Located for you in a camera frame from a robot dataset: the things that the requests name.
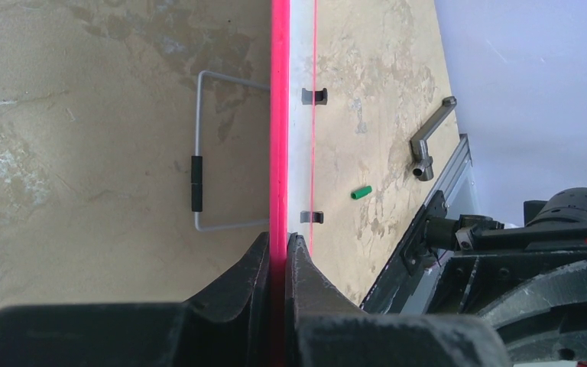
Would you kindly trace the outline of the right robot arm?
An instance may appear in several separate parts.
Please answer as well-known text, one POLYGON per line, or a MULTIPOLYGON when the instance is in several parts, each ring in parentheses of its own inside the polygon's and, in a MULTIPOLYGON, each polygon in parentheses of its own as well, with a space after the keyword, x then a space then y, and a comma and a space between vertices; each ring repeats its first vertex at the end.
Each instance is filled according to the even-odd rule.
POLYGON ((524 225, 429 219, 426 243, 452 251, 427 313, 480 317, 516 363, 587 365, 587 187, 524 203, 524 225))

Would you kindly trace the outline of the red-framed whiteboard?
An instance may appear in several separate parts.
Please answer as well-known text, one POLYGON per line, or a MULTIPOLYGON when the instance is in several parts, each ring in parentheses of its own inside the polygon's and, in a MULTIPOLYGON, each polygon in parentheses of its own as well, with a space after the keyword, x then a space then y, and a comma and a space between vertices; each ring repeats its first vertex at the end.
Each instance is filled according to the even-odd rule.
POLYGON ((315 128, 315 1, 271 3, 270 110, 270 276, 269 364, 287 365, 285 311, 287 247, 296 235, 310 235, 300 215, 312 209, 315 128))

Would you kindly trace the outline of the green marker cap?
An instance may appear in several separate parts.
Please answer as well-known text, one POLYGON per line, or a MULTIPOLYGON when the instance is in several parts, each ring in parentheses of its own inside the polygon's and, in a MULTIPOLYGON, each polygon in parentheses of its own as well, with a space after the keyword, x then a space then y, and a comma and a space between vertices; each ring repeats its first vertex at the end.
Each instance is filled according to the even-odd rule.
POLYGON ((360 187, 356 190, 353 190, 350 193, 350 197, 353 200, 359 200, 359 199, 364 198, 365 196, 369 195, 371 192, 372 192, 372 187, 370 185, 363 186, 363 187, 360 187))

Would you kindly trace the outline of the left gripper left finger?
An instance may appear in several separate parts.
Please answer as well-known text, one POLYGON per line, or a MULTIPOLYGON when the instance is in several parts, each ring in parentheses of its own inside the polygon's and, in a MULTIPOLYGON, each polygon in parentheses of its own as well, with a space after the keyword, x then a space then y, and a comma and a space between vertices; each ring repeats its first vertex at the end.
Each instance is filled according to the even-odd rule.
POLYGON ((260 365, 268 242, 181 302, 6 307, 0 366, 260 365))

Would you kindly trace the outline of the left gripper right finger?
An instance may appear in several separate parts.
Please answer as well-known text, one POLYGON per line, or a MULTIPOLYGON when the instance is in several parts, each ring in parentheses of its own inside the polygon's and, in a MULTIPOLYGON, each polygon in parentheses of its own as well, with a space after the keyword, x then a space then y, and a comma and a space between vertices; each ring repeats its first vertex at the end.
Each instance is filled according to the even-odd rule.
POLYGON ((369 314, 314 265, 301 235, 287 245, 288 366, 509 366, 500 336, 477 317, 369 314))

